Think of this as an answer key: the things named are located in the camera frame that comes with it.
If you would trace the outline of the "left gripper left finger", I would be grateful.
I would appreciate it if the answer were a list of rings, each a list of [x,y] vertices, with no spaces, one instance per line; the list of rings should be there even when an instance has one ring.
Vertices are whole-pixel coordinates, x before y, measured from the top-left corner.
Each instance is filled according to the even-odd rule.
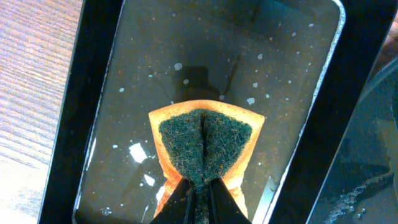
[[[150,224],[194,224],[195,196],[195,189],[191,183],[182,179]]]

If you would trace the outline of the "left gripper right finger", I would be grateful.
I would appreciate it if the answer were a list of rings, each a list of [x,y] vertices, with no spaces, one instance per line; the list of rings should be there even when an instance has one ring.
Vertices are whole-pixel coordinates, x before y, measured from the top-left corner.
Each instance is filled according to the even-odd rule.
[[[251,224],[220,178],[208,184],[208,198],[210,224]]]

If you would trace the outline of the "orange green sponge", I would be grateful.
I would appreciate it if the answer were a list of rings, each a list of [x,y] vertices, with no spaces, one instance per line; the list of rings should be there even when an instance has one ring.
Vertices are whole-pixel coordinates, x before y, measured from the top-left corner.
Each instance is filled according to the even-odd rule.
[[[197,188],[220,178],[243,215],[245,170],[265,121],[263,115],[213,100],[190,100],[151,111],[150,126],[166,178],[159,215],[182,179]]]

